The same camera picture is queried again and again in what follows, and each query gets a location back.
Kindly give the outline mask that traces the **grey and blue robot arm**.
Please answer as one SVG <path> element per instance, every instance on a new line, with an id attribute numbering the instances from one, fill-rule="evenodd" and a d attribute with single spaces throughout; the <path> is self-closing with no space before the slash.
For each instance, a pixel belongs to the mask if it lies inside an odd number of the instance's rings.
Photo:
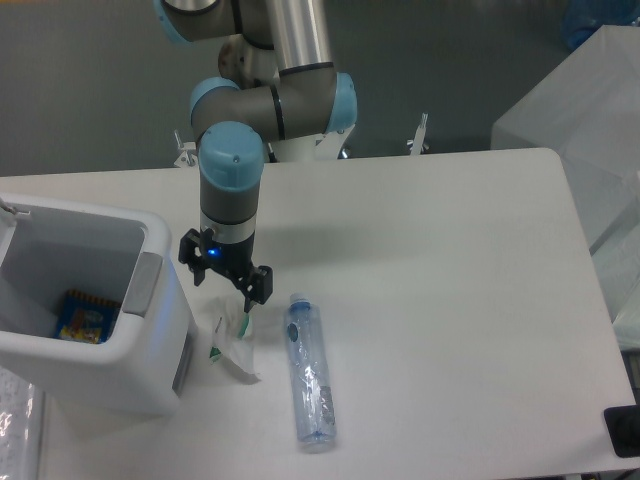
<path id="1" fill-rule="evenodd" d="M 200 226 L 181 239 L 179 261 L 200 285 L 207 271 L 227 278 L 244 310 L 265 304 L 273 271 L 252 262 L 267 147 L 352 127 L 352 78 L 336 70 L 321 1 L 157 1 L 166 35 L 181 44 L 234 36 L 272 52 L 270 75 L 243 86 L 248 68 L 205 79 L 190 96 L 200 172 Z"/>

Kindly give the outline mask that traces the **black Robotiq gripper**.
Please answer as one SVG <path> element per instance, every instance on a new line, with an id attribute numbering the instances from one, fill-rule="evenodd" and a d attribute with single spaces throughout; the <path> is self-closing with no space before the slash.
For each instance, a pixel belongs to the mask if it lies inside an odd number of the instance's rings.
<path id="1" fill-rule="evenodd" d="M 209 269 L 231 277 L 244 297 L 243 311 L 249 313 L 254 305 L 264 305 L 273 293 L 273 269 L 253 265 L 253 246 L 254 235 L 239 243 L 225 244 L 214 240 L 209 230 L 190 229 L 180 239 L 178 260 L 193 274 L 196 287 Z"/>

